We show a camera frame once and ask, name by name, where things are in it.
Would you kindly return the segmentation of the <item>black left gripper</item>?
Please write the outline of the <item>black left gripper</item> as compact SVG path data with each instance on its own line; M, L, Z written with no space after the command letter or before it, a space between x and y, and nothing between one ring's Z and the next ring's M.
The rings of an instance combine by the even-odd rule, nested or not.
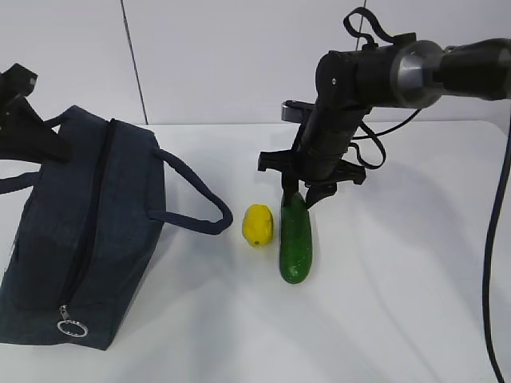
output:
M68 162L70 145L27 100L37 79L36 73L18 63L1 73L1 159Z

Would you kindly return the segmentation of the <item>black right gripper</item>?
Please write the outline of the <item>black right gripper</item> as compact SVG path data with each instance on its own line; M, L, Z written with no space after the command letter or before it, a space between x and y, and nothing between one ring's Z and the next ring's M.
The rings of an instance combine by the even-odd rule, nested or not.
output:
M305 199L307 209L313 207L319 201L333 196L337 192L336 183L352 181L356 185L361 185L366 179L366 169L363 166L345 160L340 160L334 171L327 177L306 176L297 167L295 153L290 149L261 152L258 159L258 170L265 172L268 169L282 173L283 206L291 204L293 196L299 191L299 180L310 186Z

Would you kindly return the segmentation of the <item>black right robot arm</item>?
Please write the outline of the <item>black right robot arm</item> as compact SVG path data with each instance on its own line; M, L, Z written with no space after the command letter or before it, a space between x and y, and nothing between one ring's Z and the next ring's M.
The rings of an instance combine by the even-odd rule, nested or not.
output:
M494 38L443 49L427 40L331 51L315 71L315 103L283 103L282 118L299 124L290 149L261 152L258 169L282 175L289 199L303 181L305 204L334 195L343 181L362 184L367 165L343 159L373 108L425 109L443 96L499 101L510 97L510 41Z

